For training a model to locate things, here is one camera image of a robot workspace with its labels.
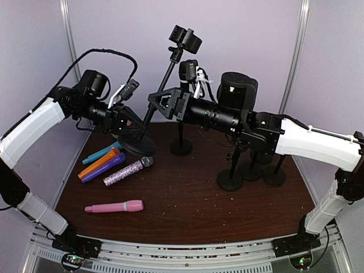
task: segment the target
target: tripod stand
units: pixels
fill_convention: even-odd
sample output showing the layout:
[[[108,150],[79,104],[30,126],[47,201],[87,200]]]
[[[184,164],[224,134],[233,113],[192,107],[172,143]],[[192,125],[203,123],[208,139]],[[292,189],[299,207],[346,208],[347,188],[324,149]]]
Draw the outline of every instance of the tripod stand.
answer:
[[[242,147],[240,144],[235,148],[233,156],[228,154],[226,156],[226,160],[231,159],[231,167],[230,169],[225,169],[221,171],[216,178],[217,184],[220,186],[220,188],[233,192],[240,189],[240,187],[243,185],[243,178],[242,176],[235,171],[235,168],[238,164],[239,157],[241,152],[246,151],[245,147]]]

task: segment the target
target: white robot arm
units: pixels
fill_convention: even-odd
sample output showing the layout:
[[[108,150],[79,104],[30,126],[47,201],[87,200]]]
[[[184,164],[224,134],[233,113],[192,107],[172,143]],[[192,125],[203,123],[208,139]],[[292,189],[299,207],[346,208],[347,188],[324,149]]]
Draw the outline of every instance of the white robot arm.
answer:
[[[121,104],[130,98],[138,83],[130,80],[118,94],[119,101],[108,105],[98,97],[108,79],[97,71],[85,71],[80,82],[72,87],[58,87],[48,94],[43,103],[30,111],[15,127],[0,139],[0,194],[10,206],[46,228],[55,238],[53,246],[65,251],[89,249],[89,257],[97,257],[100,242],[77,236],[77,229],[43,200],[34,195],[13,171],[22,155],[50,128],[63,119],[87,118],[99,125],[103,132],[120,134],[122,131],[141,132],[142,120]],[[126,126],[131,121],[134,126]]]

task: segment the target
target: black pole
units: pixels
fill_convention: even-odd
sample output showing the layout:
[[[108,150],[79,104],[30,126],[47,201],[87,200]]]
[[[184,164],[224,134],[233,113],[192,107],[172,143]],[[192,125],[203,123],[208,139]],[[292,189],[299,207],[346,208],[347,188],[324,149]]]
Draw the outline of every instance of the black pole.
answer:
[[[279,158],[279,161],[278,161],[278,164],[277,166],[275,166],[275,169],[274,169],[274,174],[276,175],[280,169],[280,167],[282,166],[282,163],[283,163],[283,160],[286,158],[286,155],[281,155],[280,158]]]
[[[169,79],[175,65],[176,65],[176,63],[171,61],[171,63],[169,64],[169,67],[167,69],[167,72],[164,75],[164,77],[162,79],[162,82],[159,85],[158,92],[163,91],[164,87],[166,87],[167,81],[168,81],[168,79]],[[148,112],[147,112],[146,116],[144,117],[144,121],[143,121],[143,124],[144,124],[146,130],[148,128],[150,120],[152,120],[152,117],[153,117],[153,114],[154,114],[155,110],[156,110],[155,107],[151,103],[149,103]],[[138,135],[139,139],[141,139],[142,137],[143,137],[143,134]]]
[[[234,172],[235,172],[235,167],[238,164],[239,161],[239,157],[240,157],[240,149],[239,146],[235,148],[234,154],[233,154],[233,158],[231,161],[231,168],[230,168],[230,172],[229,172],[229,179],[232,179],[234,176]]]
[[[179,135],[180,146],[182,146],[183,145],[183,123],[182,122],[178,123],[178,135]]]
[[[257,153],[257,152],[255,152],[255,153],[254,153],[254,156],[253,156],[253,158],[252,158],[252,160],[251,160],[251,163],[250,163],[249,169],[253,169],[253,168],[254,168],[255,162],[257,162],[257,157],[258,157],[258,153]]]

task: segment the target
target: metal frame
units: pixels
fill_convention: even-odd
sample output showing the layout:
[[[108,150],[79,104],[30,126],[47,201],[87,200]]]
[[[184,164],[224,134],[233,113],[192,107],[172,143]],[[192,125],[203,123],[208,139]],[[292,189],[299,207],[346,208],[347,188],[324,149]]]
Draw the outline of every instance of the metal frame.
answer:
[[[329,245],[334,248],[341,273],[352,273],[348,254],[336,225],[328,226]],[[51,248],[46,230],[37,227],[32,235],[27,262],[23,273],[34,272],[38,257],[60,262],[64,254]],[[326,245],[326,232],[321,233],[322,250]],[[82,269],[91,272],[266,272],[272,273],[272,263],[288,256],[276,258],[271,239],[222,243],[211,245],[148,245],[101,240],[98,259],[88,259]]]
[[[61,7],[63,26],[66,32],[69,55],[71,57],[71,62],[74,62],[77,59],[77,55],[76,55],[75,41],[73,40],[73,34],[72,34],[71,18],[69,16],[68,1],[60,0],[60,7]],[[78,64],[76,64],[75,67],[73,68],[73,74],[75,76],[76,82],[79,82],[81,79],[81,71]]]
[[[75,61],[77,56],[67,0],[60,0],[60,7],[71,61]],[[291,94],[307,29],[308,11],[309,0],[302,0],[295,50],[279,113],[284,113],[286,110],[289,95]],[[75,80],[79,81],[81,73],[78,65],[75,66],[73,73]],[[335,249],[336,259],[341,272],[352,273],[348,254],[337,226],[329,226],[329,233],[329,245]],[[325,236],[325,233],[321,233],[321,249],[326,243]],[[87,260],[82,269],[93,272],[116,273],[128,272],[121,271],[121,268],[135,270],[134,272],[139,270],[145,273],[150,271],[201,273],[213,271],[218,273],[223,271],[235,272],[235,268],[239,270],[247,269],[247,271],[240,272],[252,272],[249,270],[250,268],[262,266],[269,269],[265,272],[272,272],[272,262],[288,258],[275,257],[271,244],[273,239],[211,245],[144,245],[101,240],[102,249],[99,258]],[[51,241],[47,239],[46,231],[39,227],[35,228],[26,253],[28,253],[28,256],[25,257],[24,267],[22,268],[23,273],[33,273],[38,257],[59,262],[60,257],[63,255],[62,251],[51,247]]]
[[[283,114],[286,111],[288,100],[292,92],[293,83],[295,81],[297,73],[298,62],[300,60],[302,47],[306,36],[308,13],[309,13],[309,0],[302,0],[300,19],[297,28],[295,50],[293,52],[291,68],[289,69],[286,89],[284,90],[282,102],[280,104],[278,112],[279,114]]]

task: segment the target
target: pink microphone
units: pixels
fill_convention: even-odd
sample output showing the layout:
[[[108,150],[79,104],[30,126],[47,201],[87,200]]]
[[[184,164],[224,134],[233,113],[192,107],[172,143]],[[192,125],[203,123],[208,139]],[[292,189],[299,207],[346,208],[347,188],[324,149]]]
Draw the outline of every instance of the pink microphone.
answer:
[[[85,211],[92,213],[139,212],[143,209],[144,205],[142,200],[130,200],[123,203],[87,206]]]

